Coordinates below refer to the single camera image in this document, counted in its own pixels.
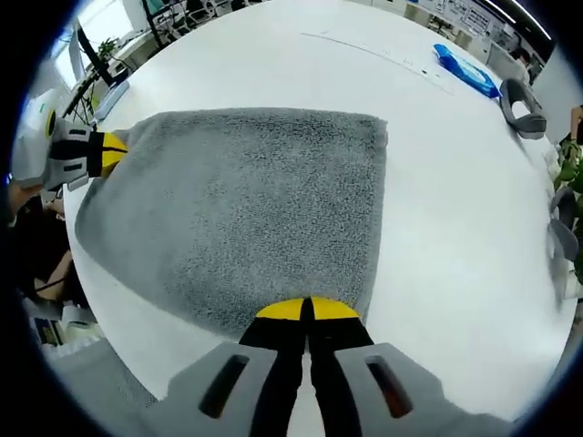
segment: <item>desk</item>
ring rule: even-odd
[[[436,33],[368,6],[255,5],[156,54],[129,78],[102,129],[131,127],[160,111],[222,107],[306,107],[388,120],[368,330],[437,375],[450,401],[514,419],[545,387],[575,311],[575,301],[556,305],[547,274],[552,187],[542,155],[551,146],[524,141],[526,156],[498,103],[436,63],[435,43],[471,59]],[[452,92],[371,54],[383,47],[440,72]],[[86,192],[65,194],[79,278],[119,357],[163,398],[170,379],[221,338],[158,310],[87,255],[74,233]],[[304,384],[290,435],[318,423],[307,390]]]

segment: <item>blue package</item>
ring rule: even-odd
[[[455,76],[462,79],[469,86],[477,89],[480,93],[490,98],[500,97],[500,92],[490,76],[479,68],[471,65],[465,59],[454,55],[449,48],[443,44],[434,45],[441,65],[446,70],[451,71]]]

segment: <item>table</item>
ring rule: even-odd
[[[129,79],[102,129],[131,127],[160,111],[221,107],[306,107],[388,120],[367,328],[437,375],[450,401],[512,420],[544,389],[575,311],[574,300],[556,305],[547,274],[552,187],[542,157],[551,146],[523,141],[521,151],[497,102],[437,65],[435,43],[472,59],[436,33],[368,6],[275,0],[226,15],[156,54]],[[65,194],[79,278],[119,357],[163,398],[170,379],[221,338],[158,310],[87,255],[74,233],[86,192]],[[322,435],[306,380],[304,373],[290,435]]]

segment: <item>towel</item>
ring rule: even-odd
[[[386,123],[289,108],[155,115],[96,179],[77,238],[114,277],[236,339],[261,308],[320,296],[363,315],[381,238]]]

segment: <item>white table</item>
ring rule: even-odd
[[[131,127],[160,111],[221,107],[306,107],[388,120],[368,330],[437,375],[449,400],[510,420],[544,389],[575,310],[575,301],[556,305],[547,274],[552,188],[542,154],[550,144],[525,141],[526,156],[497,102],[441,69],[434,43],[471,58],[371,7],[275,0],[165,48],[129,79],[102,128]],[[383,51],[392,60],[378,56]],[[441,85],[412,71],[419,68],[440,73]],[[86,191],[66,193],[65,203],[79,278],[119,357],[163,398],[170,379],[221,339],[158,310],[87,255],[73,232]],[[319,435],[306,381],[291,435]]]

